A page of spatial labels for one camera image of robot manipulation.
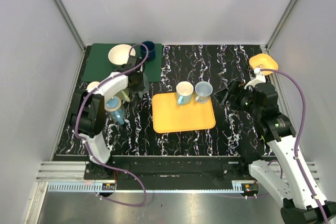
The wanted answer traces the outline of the white footed mug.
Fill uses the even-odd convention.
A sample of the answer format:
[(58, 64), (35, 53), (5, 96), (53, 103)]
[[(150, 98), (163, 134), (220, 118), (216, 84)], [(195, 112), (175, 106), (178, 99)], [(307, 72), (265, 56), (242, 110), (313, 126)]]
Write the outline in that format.
[(195, 101), (204, 104), (209, 100), (210, 95), (213, 92), (213, 87), (209, 82), (200, 81), (195, 86), (195, 92), (196, 92)]

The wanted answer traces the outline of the beige mug blue inside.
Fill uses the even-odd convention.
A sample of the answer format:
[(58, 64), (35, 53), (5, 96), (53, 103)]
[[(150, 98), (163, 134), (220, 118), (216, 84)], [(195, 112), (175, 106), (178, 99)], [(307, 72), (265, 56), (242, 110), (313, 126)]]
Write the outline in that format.
[(119, 123), (120, 125), (125, 124), (125, 109), (119, 97), (113, 96), (109, 99), (105, 103), (105, 110), (115, 123)]

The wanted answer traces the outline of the clear glass mug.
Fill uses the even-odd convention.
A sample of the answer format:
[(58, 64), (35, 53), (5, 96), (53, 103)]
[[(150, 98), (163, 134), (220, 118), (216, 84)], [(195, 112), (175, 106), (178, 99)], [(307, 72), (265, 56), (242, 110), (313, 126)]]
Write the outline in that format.
[(149, 92), (148, 78), (147, 78), (146, 74), (143, 73), (142, 79), (141, 79), (140, 84), (138, 86), (137, 94), (138, 94), (139, 98), (141, 99), (148, 92)]

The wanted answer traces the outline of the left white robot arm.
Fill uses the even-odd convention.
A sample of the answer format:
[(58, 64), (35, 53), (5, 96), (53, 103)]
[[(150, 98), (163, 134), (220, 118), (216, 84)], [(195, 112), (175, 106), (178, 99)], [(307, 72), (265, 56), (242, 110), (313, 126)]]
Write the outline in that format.
[(136, 92), (144, 90), (143, 78), (144, 60), (130, 56), (126, 64), (117, 67), (95, 87), (78, 88), (73, 93), (67, 123), (86, 146), (90, 160), (98, 164), (95, 174), (103, 180), (113, 175), (113, 167), (107, 163), (110, 151), (102, 134), (107, 117), (105, 104), (126, 88)]

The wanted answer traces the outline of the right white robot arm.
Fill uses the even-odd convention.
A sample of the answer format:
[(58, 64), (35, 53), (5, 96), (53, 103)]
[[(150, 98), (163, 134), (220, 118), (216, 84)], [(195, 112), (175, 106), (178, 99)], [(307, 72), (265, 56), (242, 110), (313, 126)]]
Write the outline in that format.
[(244, 180), (256, 179), (280, 206), (284, 223), (327, 223), (335, 218), (335, 202), (327, 200), (316, 184), (302, 154), (295, 149), (296, 132), (278, 106), (278, 93), (269, 83), (254, 87), (233, 81), (214, 93), (221, 105), (247, 112), (257, 134), (275, 154), (286, 180), (282, 180), (257, 153), (241, 146), (243, 164), (238, 167)]

